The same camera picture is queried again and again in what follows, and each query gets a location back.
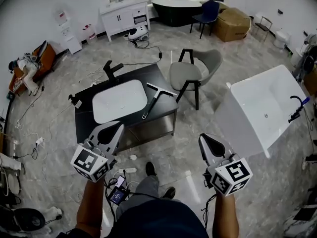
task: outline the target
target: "white sink basin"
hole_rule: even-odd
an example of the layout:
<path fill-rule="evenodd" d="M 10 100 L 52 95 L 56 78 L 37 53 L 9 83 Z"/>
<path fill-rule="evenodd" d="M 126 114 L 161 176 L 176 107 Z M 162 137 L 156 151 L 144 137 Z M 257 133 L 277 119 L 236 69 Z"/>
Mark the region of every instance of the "white sink basin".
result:
<path fill-rule="evenodd" d="M 280 65 L 231 86 L 215 112 L 225 139 L 241 158 L 264 152 L 289 126 L 306 98 L 289 70 Z"/>
<path fill-rule="evenodd" d="M 148 103 L 139 80 L 104 90 L 93 97 L 94 119 L 103 124 L 142 110 Z"/>

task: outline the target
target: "black bathtub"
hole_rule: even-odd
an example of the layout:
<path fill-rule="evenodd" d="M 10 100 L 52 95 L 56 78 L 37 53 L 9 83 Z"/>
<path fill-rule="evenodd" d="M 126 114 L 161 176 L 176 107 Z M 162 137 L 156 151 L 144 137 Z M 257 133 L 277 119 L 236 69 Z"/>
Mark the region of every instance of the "black bathtub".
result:
<path fill-rule="evenodd" d="M 192 16 L 203 13 L 202 4 L 190 0 L 152 0 L 160 20 L 169 26 L 191 24 Z"/>

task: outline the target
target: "white wall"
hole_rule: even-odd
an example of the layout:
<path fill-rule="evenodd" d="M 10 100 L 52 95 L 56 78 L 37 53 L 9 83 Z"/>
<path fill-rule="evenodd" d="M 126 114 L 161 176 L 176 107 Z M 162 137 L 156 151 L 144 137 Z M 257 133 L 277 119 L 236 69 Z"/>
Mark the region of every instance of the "white wall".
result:
<path fill-rule="evenodd" d="M 283 28 L 283 31 L 292 35 L 288 47 L 293 52 L 302 46 L 304 30 L 308 33 L 317 32 L 317 0 L 225 0 L 225 3 L 250 16 L 262 12 L 273 22 L 273 33 Z M 283 15 L 277 13 L 278 9 L 284 12 Z"/>
<path fill-rule="evenodd" d="M 96 32 L 105 29 L 99 21 L 98 8 L 108 0 L 6 0 L 0 5 L 0 114 L 5 117 L 8 85 L 12 75 L 7 71 L 10 61 L 33 51 L 44 40 L 49 41 L 57 53 L 66 46 L 57 31 L 53 9 L 59 4 L 77 23 L 78 31 L 93 24 Z"/>

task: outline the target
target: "marble floor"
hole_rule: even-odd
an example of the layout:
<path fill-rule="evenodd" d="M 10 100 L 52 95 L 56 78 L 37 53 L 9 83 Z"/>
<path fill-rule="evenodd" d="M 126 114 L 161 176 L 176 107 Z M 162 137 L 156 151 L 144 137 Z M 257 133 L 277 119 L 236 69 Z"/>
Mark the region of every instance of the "marble floor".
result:
<path fill-rule="evenodd" d="M 140 182 L 146 176 L 146 162 L 152 161 L 157 168 L 160 192 L 174 186 L 175 198 L 187 204 L 202 220 L 201 209 L 214 194 L 214 189 L 205 188 L 203 183 L 202 174 L 207 166 L 201 157 L 198 137 L 202 132 L 222 136 L 214 121 L 214 111 L 227 91 L 226 82 L 232 84 L 280 64 L 290 70 L 293 68 L 288 52 L 277 50 L 272 45 L 274 37 L 271 35 L 265 43 L 251 34 L 241 41 L 223 43 L 216 36 L 209 36 L 207 29 L 200 40 L 198 24 L 192 34 L 189 34 L 190 26 L 172 28 L 153 21 L 151 27 L 151 46 L 159 46 L 163 53 L 158 66 L 167 80 L 169 66 L 172 61 L 178 60 L 183 48 L 199 51 L 218 49 L 224 61 L 210 82 L 200 89 L 199 111 L 194 108 L 194 96 L 186 93 L 179 102 L 175 135 L 120 152 L 116 156 L 118 163 L 107 174 L 107 179 L 120 168 L 136 168 L 137 172 L 127 174 L 127 179 Z M 157 48 L 135 49 L 120 34 L 113 36 L 112 40 L 109 43 L 107 37 L 102 36 L 93 45 L 84 45 L 82 51 L 63 56 L 55 66 L 55 72 L 45 77 L 44 92 L 19 126 L 17 120 L 35 97 L 24 93 L 16 98 L 11 108 L 8 132 L 18 142 L 15 148 L 18 156 L 30 153 L 38 137 L 44 138 L 36 160 L 30 156 L 21 159 L 26 173 L 21 176 L 20 197 L 22 207 L 47 209 L 55 206 L 63 210 L 63 219 L 50 224 L 53 232 L 47 237 L 56 237 L 59 232 L 75 226 L 86 183 L 70 165 L 77 143 L 74 107 L 67 108 L 68 95 L 90 87 L 96 80 L 107 80 L 104 73 L 95 72 L 108 60 L 113 60 L 113 65 L 158 60 Z M 202 73 L 207 72 L 201 63 L 197 64 Z M 116 73 L 126 73 L 143 66 L 125 66 Z M 13 140 L 10 149 L 12 154 Z M 254 176 L 244 190 L 235 194 L 242 238 L 282 237 L 283 222 L 295 207 L 304 202 L 307 189 L 317 181 L 316 167 L 308 166 L 304 171 L 301 168 L 303 157 L 313 152 L 304 116 L 295 120 L 269 151 L 271 159 L 264 154 L 248 158 Z M 137 159 L 131 160 L 131 155 L 136 155 Z M 129 186 L 132 191 L 137 185 L 135 182 Z M 103 235 L 107 235 L 112 226 L 112 215 L 104 202 Z M 209 206 L 210 237 L 214 203 Z"/>

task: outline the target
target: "white cabinet door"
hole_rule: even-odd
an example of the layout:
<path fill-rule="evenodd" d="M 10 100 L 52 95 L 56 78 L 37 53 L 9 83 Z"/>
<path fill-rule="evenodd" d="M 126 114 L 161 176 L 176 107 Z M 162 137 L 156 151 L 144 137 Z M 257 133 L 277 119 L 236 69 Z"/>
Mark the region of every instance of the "white cabinet door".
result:
<path fill-rule="evenodd" d="M 116 13 L 109 13 L 102 17 L 105 29 L 108 34 L 116 34 L 121 30 L 119 15 Z"/>
<path fill-rule="evenodd" d="M 131 28 L 135 26 L 132 10 L 127 10 L 125 12 L 120 13 L 119 19 L 120 19 L 119 22 L 122 29 Z"/>

